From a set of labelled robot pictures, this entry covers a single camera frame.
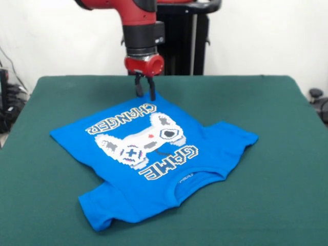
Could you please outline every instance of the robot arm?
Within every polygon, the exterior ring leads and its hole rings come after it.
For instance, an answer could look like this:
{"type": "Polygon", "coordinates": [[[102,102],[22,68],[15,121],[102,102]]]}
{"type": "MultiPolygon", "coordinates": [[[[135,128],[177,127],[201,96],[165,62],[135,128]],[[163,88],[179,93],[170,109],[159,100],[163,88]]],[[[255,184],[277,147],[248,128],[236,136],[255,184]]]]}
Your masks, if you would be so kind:
{"type": "Polygon", "coordinates": [[[116,9],[120,15],[124,42],[127,50],[125,66],[136,75],[137,95],[142,96],[140,79],[145,76],[155,100],[153,76],[162,72],[164,59],[157,52],[157,45],[165,42],[165,27],[156,21],[156,0],[75,0],[87,10],[116,9]]]}

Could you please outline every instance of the game controller graphic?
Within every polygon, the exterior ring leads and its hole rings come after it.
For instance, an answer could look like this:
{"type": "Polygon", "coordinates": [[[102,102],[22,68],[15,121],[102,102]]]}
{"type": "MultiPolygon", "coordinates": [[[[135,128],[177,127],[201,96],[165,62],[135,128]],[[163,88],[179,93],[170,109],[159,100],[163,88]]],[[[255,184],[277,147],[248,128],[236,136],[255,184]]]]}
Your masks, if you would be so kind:
{"type": "Polygon", "coordinates": [[[163,144],[170,143],[178,147],[186,144],[182,128],[166,114],[152,113],[150,123],[150,127],[124,139],[99,134],[95,141],[108,156],[135,170],[146,167],[149,162],[147,153],[163,144]]]}

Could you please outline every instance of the green table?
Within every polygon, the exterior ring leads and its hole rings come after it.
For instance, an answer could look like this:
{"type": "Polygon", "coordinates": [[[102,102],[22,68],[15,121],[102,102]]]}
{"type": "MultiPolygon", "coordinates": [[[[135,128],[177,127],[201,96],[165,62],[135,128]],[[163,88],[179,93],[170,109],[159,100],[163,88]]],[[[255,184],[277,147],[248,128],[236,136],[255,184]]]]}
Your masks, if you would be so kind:
{"type": "Polygon", "coordinates": [[[43,77],[0,152],[1,246],[328,245],[328,131],[291,78],[156,82],[204,126],[225,120],[259,135],[228,179],[144,222],[93,231],[77,197],[102,180],[49,131],[133,98],[133,79],[43,77]]]}

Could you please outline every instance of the t-shirt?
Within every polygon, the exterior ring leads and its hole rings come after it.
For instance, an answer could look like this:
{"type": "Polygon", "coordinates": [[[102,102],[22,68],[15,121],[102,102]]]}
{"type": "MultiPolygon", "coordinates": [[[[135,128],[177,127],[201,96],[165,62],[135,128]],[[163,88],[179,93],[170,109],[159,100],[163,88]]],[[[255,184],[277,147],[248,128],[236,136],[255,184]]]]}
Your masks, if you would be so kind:
{"type": "Polygon", "coordinates": [[[113,219],[137,223],[178,207],[223,181],[258,136],[221,121],[203,127],[156,92],[51,131],[76,160],[105,182],[80,196],[96,231],[113,219]]]}

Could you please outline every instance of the wire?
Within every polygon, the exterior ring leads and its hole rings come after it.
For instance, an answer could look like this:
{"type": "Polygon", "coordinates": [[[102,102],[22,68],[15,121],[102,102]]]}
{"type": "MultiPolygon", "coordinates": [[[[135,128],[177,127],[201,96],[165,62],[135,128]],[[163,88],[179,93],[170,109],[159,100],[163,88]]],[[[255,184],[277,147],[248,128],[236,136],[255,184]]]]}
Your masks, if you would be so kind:
{"type": "Polygon", "coordinates": [[[7,128],[7,131],[10,132],[10,128],[8,127],[6,120],[4,121],[4,123],[5,123],[5,126],[7,128]]]}
{"type": "Polygon", "coordinates": [[[16,73],[14,63],[13,63],[12,60],[7,56],[7,54],[4,52],[4,50],[1,48],[1,46],[0,46],[0,51],[1,51],[2,54],[5,56],[5,58],[11,63],[12,71],[13,71],[13,73],[15,74],[15,76],[16,76],[17,80],[19,81],[19,83],[24,87],[25,90],[27,90],[27,88],[25,87],[24,83],[22,82],[22,80],[19,78],[19,76],[18,76],[17,73],[16,73]]]}
{"type": "Polygon", "coordinates": [[[14,73],[14,71],[12,71],[10,68],[5,67],[5,66],[0,66],[0,69],[7,70],[8,72],[14,73]]]}

